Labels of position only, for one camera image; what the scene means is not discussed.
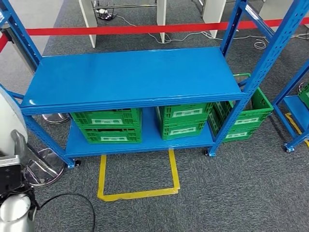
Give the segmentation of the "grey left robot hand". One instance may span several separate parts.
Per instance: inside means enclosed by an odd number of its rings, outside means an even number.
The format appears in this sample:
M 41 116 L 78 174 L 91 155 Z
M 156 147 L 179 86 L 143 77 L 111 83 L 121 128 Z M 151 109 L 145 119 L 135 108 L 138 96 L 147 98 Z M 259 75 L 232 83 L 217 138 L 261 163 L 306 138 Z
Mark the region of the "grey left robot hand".
M 11 132 L 11 136 L 14 142 L 14 155 L 23 157 L 26 154 L 27 144 L 23 134 L 17 130 L 13 130 Z

